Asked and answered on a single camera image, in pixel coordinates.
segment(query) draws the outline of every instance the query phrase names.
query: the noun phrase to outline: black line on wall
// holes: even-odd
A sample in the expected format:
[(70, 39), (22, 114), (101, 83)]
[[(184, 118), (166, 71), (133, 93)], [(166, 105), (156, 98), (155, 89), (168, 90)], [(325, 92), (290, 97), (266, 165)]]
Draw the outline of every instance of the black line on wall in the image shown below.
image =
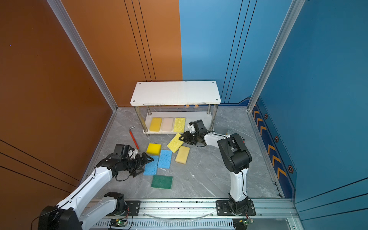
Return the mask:
[(135, 40), (135, 45), (137, 46), (137, 51), (138, 51), (139, 59), (141, 60), (141, 65), (142, 65), (142, 69), (143, 69), (143, 73), (144, 73), (144, 78), (145, 78), (145, 79), (146, 79), (146, 81), (147, 81), (147, 78), (146, 78), (146, 72), (144, 71), (144, 68), (143, 68), (143, 63), (142, 63), (141, 55), (139, 54), (139, 49), (138, 49), (137, 40), (135, 39), (135, 35), (134, 35), (134, 30), (133, 30), (132, 22), (130, 21), (130, 16), (129, 16), (129, 12), (128, 12), (128, 7), (127, 7), (127, 4), (126, 4), (125, 0), (124, 0), (124, 4), (125, 4), (125, 9), (127, 9), (127, 14), (128, 14), (129, 22), (130, 22), (130, 27), (132, 28), (133, 37), (134, 37), (134, 40)]
[(306, 200), (309, 200), (309, 199), (312, 199), (312, 198), (315, 198), (315, 197), (317, 197), (317, 196), (320, 196), (320, 195), (323, 195), (323, 194), (326, 194), (326, 193), (329, 193), (329, 192), (332, 192), (332, 191), (335, 191), (335, 190), (338, 190), (338, 189), (340, 189), (340, 188), (343, 188), (343, 187), (346, 187), (346, 186), (349, 186), (349, 185), (352, 185), (352, 184), (355, 184), (355, 183), (361, 182), (361, 181), (366, 180), (366, 179), (368, 179), (368, 177), (366, 177), (366, 178), (364, 178), (364, 179), (361, 179), (361, 180), (357, 180), (357, 181), (352, 182), (352, 183), (350, 183), (350, 184), (347, 184), (347, 185), (344, 185), (344, 186), (341, 186), (341, 187), (338, 187), (338, 188), (332, 189), (332, 190), (330, 190), (330, 191), (327, 191), (327, 192), (321, 193), (321, 194), (319, 194), (319, 195), (315, 195), (315, 196), (313, 196), (313, 197), (309, 197), (308, 199), (304, 199), (304, 200), (302, 200), (302, 201), (298, 201), (298, 202), (296, 202), (295, 204), (300, 203), (300, 202), (303, 202), (303, 201), (306, 201)]
[(322, 217), (327, 217), (327, 216), (334, 216), (334, 215), (349, 213), (349, 212), (357, 212), (357, 211), (362, 211), (362, 210), (366, 210), (366, 209), (368, 209), (368, 208), (361, 208), (361, 209), (356, 209), (356, 210), (347, 211), (347, 212), (340, 212), (340, 213), (336, 213), (336, 214), (330, 214), (330, 215), (325, 215), (325, 216), (313, 217), (313, 218), (309, 218), (309, 219), (305, 219), (305, 220), (312, 220), (312, 219), (317, 219), (317, 218), (322, 218)]
[(235, 41), (235, 35), (236, 35), (236, 30), (237, 30), (237, 28), (238, 28), (239, 17), (240, 17), (240, 12), (241, 12), (241, 7), (242, 7), (242, 5), (243, 5), (243, 0), (241, 0), (241, 4), (240, 4), (240, 10), (239, 10), (238, 21), (236, 22), (235, 33), (234, 33), (234, 38), (233, 38), (233, 44), (231, 45), (231, 51), (230, 51), (229, 62), (227, 63), (227, 68), (226, 68), (226, 74), (225, 74), (224, 86), (222, 86), (221, 98), (222, 98), (222, 94), (224, 93), (224, 88), (225, 88), (225, 83), (226, 83), (227, 71), (228, 71), (228, 69), (229, 69), (229, 64), (230, 64), (230, 59), (231, 59), (231, 53), (233, 52), (233, 46), (234, 46), (234, 41)]
[(243, 34), (244, 24), (245, 24), (245, 20), (247, 19), (248, 9), (249, 9), (249, 4), (250, 4), (250, 3), (251, 3), (251, 1), (249, 0), (248, 8), (247, 8), (247, 12), (245, 13), (245, 18), (244, 18), (244, 22), (243, 22), (243, 27), (242, 27), (242, 29), (241, 29), (240, 38), (239, 38), (239, 43), (238, 43), (238, 47), (237, 47), (237, 49), (236, 49), (235, 59), (234, 59), (234, 63), (233, 63), (233, 68), (231, 69), (231, 74), (230, 74), (229, 84), (227, 85), (227, 90), (226, 90), (226, 95), (225, 95), (225, 99), (224, 99), (224, 101), (226, 101), (227, 92), (228, 92), (228, 90), (229, 90), (229, 86), (230, 86), (230, 82), (231, 82), (231, 76), (232, 76), (232, 74), (233, 74), (233, 70), (234, 70), (234, 66), (235, 66), (235, 61), (236, 61), (236, 56), (238, 55), (238, 50), (239, 50), (239, 45), (240, 45), (240, 41), (241, 41), (241, 36), (242, 36), (242, 34)]
[(144, 58), (146, 59), (146, 63), (147, 63), (147, 68), (148, 68), (149, 78), (150, 78), (150, 79), (151, 79), (151, 81), (152, 81), (151, 72), (150, 72), (150, 70), (149, 70), (149, 66), (148, 66), (148, 61), (147, 61), (146, 52), (145, 52), (145, 50), (144, 50), (144, 45), (143, 45), (143, 40), (142, 40), (141, 30), (139, 29), (138, 20), (137, 20), (137, 15), (135, 14), (135, 9), (134, 9), (133, 0), (131, 0), (131, 1), (132, 1), (133, 11), (134, 11), (134, 15), (135, 15), (135, 21), (137, 22), (137, 26), (138, 26), (139, 36), (141, 37), (141, 43), (142, 43), (142, 48), (143, 48)]
[(34, 179), (34, 178), (32, 178), (32, 177), (26, 176), (26, 175), (24, 175), (24, 174), (22, 174), (22, 173), (19, 173), (19, 172), (13, 171), (13, 170), (11, 170), (11, 169), (5, 168), (4, 166), (1, 166), (1, 165), (0, 165), (0, 167), (1, 167), (1, 168), (3, 168), (3, 169), (7, 169), (7, 170), (9, 170), (9, 171), (12, 171), (13, 173), (17, 173), (17, 174), (19, 174), (19, 175), (22, 175), (22, 176), (25, 176), (25, 177), (27, 177), (27, 178), (30, 178), (30, 179), (32, 179), (32, 180), (35, 180), (35, 181), (41, 182), (42, 184), (47, 184), (47, 185), (49, 185), (49, 186), (51, 186), (51, 187), (54, 187), (54, 188), (60, 189), (60, 190), (62, 190), (62, 191), (64, 191), (64, 192), (70, 193), (70, 192), (68, 192), (68, 191), (66, 191), (66, 190), (64, 190), (64, 189), (61, 189), (61, 188), (55, 187), (55, 186), (53, 186), (53, 185), (51, 185), (51, 184), (48, 184), (48, 183), (42, 182), (42, 181), (40, 181), (40, 180), (37, 180), (37, 179)]
[(60, 180), (60, 181), (65, 182), (65, 183), (67, 183), (67, 184), (69, 184), (69, 185), (71, 185), (71, 186), (76, 187), (76, 186), (75, 186), (75, 185), (73, 185), (73, 184), (70, 184), (70, 183), (68, 183), (68, 182), (66, 182), (66, 181), (63, 181), (63, 180), (61, 180), (61, 179), (57, 178), (57, 177), (54, 177), (53, 175), (50, 175), (50, 174), (48, 174), (48, 173), (46, 173), (46, 172), (44, 172), (44, 171), (41, 171), (41, 170), (39, 170), (39, 169), (37, 169), (37, 168), (35, 168), (35, 167), (33, 167), (33, 166), (30, 166), (29, 164), (26, 164), (26, 163), (24, 163), (24, 162), (21, 162), (20, 160), (17, 160), (17, 159), (15, 159), (15, 158), (11, 157), (11, 156), (8, 156), (8, 155), (6, 155), (6, 154), (4, 154), (4, 153), (2, 153), (2, 152), (0, 152), (0, 154), (3, 154), (4, 156), (7, 156), (8, 158), (11, 158), (11, 159), (13, 159), (13, 160), (16, 160), (16, 161), (18, 161), (18, 162), (20, 162), (20, 163), (22, 163), (22, 164), (25, 164), (25, 165), (27, 165), (27, 166), (29, 166), (29, 167), (31, 167), (31, 168), (33, 168), (33, 169), (37, 170), (37, 171), (40, 171), (41, 173), (44, 173), (44, 174), (49, 175), (49, 176), (51, 176), (51, 177), (53, 177), (53, 178), (55, 178), (55, 179), (57, 179), (57, 180)]
[(61, 172), (61, 173), (65, 174), (65, 175), (67, 175), (67, 176), (69, 176), (69, 177), (71, 177), (71, 178), (76, 179), (76, 178), (72, 177), (71, 175), (66, 174), (65, 172), (63, 172), (63, 171), (61, 171), (61, 170), (58, 170), (57, 168), (55, 168), (55, 167), (53, 167), (53, 166), (51, 166), (51, 165), (49, 165), (49, 164), (47, 164), (47, 163), (43, 162), (42, 160), (40, 160), (40, 159), (38, 159), (38, 158), (36, 158), (36, 157), (34, 157), (34, 156), (32, 156), (32, 155), (30, 155), (30, 154), (28, 154), (28, 153), (26, 153), (26, 152), (22, 151), (22, 150), (20, 150), (20, 149), (18, 149), (17, 147), (15, 147), (15, 146), (13, 146), (13, 145), (11, 145), (11, 144), (9, 144), (9, 143), (7, 143), (7, 142), (5, 142), (5, 141), (1, 140), (1, 139), (0, 139), (0, 141), (2, 141), (3, 143), (5, 143), (5, 144), (7, 144), (7, 145), (9, 145), (9, 146), (11, 146), (11, 147), (13, 147), (13, 148), (15, 148), (15, 149), (17, 149), (17, 150), (21, 151), (22, 153), (24, 153), (24, 154), (26, 154), (26, 155), (28, 155), (28, 156), (30, 156), (30, 157), (32, 157), (32, 158), (34, 158), (34, 159), (38, 160), (39, 162), (42, 162), (42, 163), (44, 163), (45, 165), (50, 166), (50, 167), (51, 167), (51, 168), (53, 168), (53, 169), (56, 169), (57, 171), (59, 171), (59, 172)]
[(149, 48), (149, 42), (148, 42), (148, 37), (147, 37), (147, 32), (146, 32), (146, 26), (144, 25), (144, 19), (143, 19), (143, 14), (142, 14), (141, 2), (140, 2), (140, 0), (138, 0), (138, 2), (139, 2), (139, 9), (141, 10), (141, 15), (142, 15), (142, 21), (143, 21), (144, 33), (146, 34), (146, 39), (147, 39), (147, 45), (148, 45), (149, 56), (151, 57), (151, 63), (152, 63), (152, 68), (153, 68), (153, 75), (154, 75), (154, 77), (155, 77), (155, 81), (157, 81), (157, 79), (156, 79), (156, 73), (155, 73), (155, 67), (153, 66), (153, 60), (152, 60), (152, 55), (151, 55), (151, 49)]
[[(326, 206), (326, 205), (338, 203), (338, 202), (341, 202), (341, 201), (350, 200), (350, 199), (357, 198), (357, 197), (362, 197), (362, 196), (365, 196), (365, 195), (368, 195), (368, 193), (365, 193), (365, 194), (362, 194), (362, 195), (358, 195), (358, 196), (354, 196), (354, 197), (349, 197), (349, 198), (342, 199), (342, 200), (335, 201), (335, 202), (331, 202), (331, 203), (328, 203), (328, 204), (325, 204), (325, 205), (320, 205), (320, 206), (317, 206), (317, 207), (314, 207), (314, 208), (319, 208), (319, 207), (322, 207), (322, 206)], [(311, 210), (311, 209), (314, 209), (314, 208), (308, 208), (306, 210), (302, 210), (302, 211), (298, 211), (298, 212), (304, 212), (304, 211)]]
[(255, 10), (255, 7), (257, 5), (257, 1), (255, 1), (255, 5), (254, 5), (254, 9), (253, 9), (253, 13), (252, 13), (252, 17), (251, 17), (251, 21), (249, 23), (249, 27), (248, 27), (248, 32), (247, 32), (247, 35), (245, 36), (245, 41), (244, 41), (244, 45), (243, 45), (243, 50), (241, 51), (241, 55), (240, 55), (240, 60), (239, 60), (239, 63), (238, 63), (238, 68), (236, 69), (236, 73), (235, 73), (235, 77), (234, 77), (234, 81), (233, 81), (233, 86), (231, 87), (231, 92), (230, 92), (230, 95), (229, 95), (229, 100), (227, 102), (230, 102), (230, 97), (231, 97), (231, 93), (233, 92), (233, 88), (234, 88), (234, 83), (235, 83), (235, 79), (236, 79), (236, 75), (238, 74), (238, 69), (239, 69), (239, 65), (240, 65), (240, 61), (241, 61), (241, 57), (243, 56), (243, 51), (244, 51), (244, 47), (245, 47), (245, 43), (247, 42), (247, 37), (248, 37), (248, 33), (249, 33), (249, 28), (251, 27), (251, 24), (252, 24), (252, 19), (253, 19), (253, 15), (254, 15), (254, 10)]

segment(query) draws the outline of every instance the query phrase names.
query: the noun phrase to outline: orange wall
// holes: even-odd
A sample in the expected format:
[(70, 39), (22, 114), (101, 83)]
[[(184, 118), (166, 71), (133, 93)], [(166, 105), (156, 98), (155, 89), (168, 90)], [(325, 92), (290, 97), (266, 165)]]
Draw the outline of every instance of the orange wall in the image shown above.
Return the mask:
[(0, 32), (0, 222), (29, 229), (78, 186), (112, 111), (47, 1), (2, 1)]
[(181, 81), (179, 0), (62, 0), (118, 106), (138, 81)]

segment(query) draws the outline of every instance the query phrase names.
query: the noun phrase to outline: yellow sponge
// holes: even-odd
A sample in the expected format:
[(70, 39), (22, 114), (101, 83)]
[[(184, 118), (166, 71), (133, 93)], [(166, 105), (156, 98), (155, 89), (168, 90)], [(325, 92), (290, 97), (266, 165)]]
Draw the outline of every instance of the yellow sponge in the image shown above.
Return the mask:
[(180, 133), (177, 133), (174, 138), (170, 141), (170, 143), (167, 145), (167, 147), (173, 151), (174, 153), (178, 151), (179, 147), (184, 143), (184, 141), (179, 140), (179, 137), (181, 136)]
[(149, 130), (151, 132), (159, 132), (161, 127), (162, 118), (161, 117), (153, 117), (151, 121), (151, 125), (149, 126)]
[(184, 132), (185, 128), (185, 117), (177, 117), (175, 118), (174, 123), (174, 132)]
[(149, 143), (147, 148), (147, 154), (160, 155), (161, 145)]
[(182, 164), (186, 164), (187, 159), (188, 159), (189, 150), (190, 150), (189, 147), (185, 147), (185, 146), (180, 147), (175, 161), (182, 163)]

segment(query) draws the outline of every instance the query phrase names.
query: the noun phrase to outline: black mounting plate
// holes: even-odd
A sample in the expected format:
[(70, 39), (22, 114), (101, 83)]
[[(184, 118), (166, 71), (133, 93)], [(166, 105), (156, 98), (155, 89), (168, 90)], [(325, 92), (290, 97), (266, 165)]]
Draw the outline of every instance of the black mounting plate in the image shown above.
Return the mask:
[[(138, 216), (139, 213), (139, 208), (141, 206), (141, 201), (125, 201), (127, 208), (129, 208), (129, 216)], [(107, 214), (107, 216), (116, 216), (114, 215), (115, 212), (109, 213)], [(119, 217), (125, 217), (128, 214), (128, 211), (125, 210), (123, 213), (119, 213), (118, 216), (116, 216), (116, 218)]]
[[(255, 209), (252, 209), (252, 207), (254, 207), (253, 201), (251, 201), (250, 205), (248, 206), (247, 213), (244, 211), (242, 214), (236, 216), (255, 216)], [(235, 216), (230, 211), (229, 201), (216, 201), (216, 210), (218, 216)]]

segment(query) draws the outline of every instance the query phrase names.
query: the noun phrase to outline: porous yellow sponge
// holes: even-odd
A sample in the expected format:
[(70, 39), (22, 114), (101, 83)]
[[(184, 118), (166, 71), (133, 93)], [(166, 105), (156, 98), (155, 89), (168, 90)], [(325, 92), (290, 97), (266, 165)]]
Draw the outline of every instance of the porous yellow sponge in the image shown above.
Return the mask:
[(149, 143), (147, 148), (147, 154), (160, 155), (161, 145)]
[(151, 132), (159, 132), (161, 127), (162, 118), (161, 117), (153, 117), (151, 121), (151, 125), (149, 126), (149, 130)]
[(175, 161), (182, 163), (182, 164), (186, 164), (187, 159), (188, 159), (189, 150), (190, 150), (189, 147), (185, 147), (185, 146), (180, 147)]
[(185, 128), (185, 117), (177, 117), (175, 118), (174, 123), (174, 132), (184, 132)]
[(179, 137), (181, 136), (180, 133), (177, 133), (174, 138), (170, 141), (170, 143), (167, 145), (167, 147), (173, 151), (174, 153), (178, 151), (179, 147), (184, 143), (184, 141), (179, 140)]

